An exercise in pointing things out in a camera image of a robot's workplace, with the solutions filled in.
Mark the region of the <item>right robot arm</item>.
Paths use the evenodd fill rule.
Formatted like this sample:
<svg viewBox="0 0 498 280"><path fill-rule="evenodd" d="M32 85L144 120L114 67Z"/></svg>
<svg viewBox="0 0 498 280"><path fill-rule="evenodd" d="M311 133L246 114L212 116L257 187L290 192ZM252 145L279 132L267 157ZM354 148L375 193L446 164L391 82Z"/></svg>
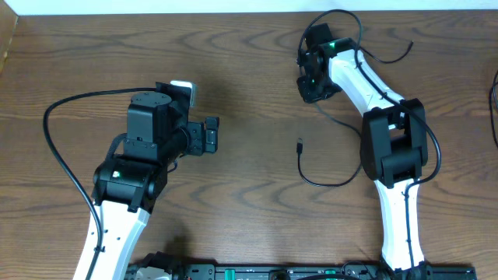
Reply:
<svg viewBox="0 0 498 280"><path fill-rule="evenodd" d="M296 83L305 103L344 92L362 117L360 166L381 202L381 277L422 278L417 194L428 160L425 109L392 91L366 63L357 42L334 38L327 24L309 26L298 47L304 74Z"/></svg>

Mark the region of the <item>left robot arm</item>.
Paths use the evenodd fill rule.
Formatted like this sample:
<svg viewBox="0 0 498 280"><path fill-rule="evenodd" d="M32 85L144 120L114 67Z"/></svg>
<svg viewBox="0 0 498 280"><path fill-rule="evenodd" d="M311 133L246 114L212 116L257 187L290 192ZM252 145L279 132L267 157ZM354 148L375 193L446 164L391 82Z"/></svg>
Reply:
<svg viewBox="0 0 498 280"><path fill-rule="evenodd" d="M219 118L189 121L196 86L173 80L141 89L128 107L127 131L113 140L93 176L98 220L90 221L76 279L123 279L168 168L180 156L218 149Z"/></svg>

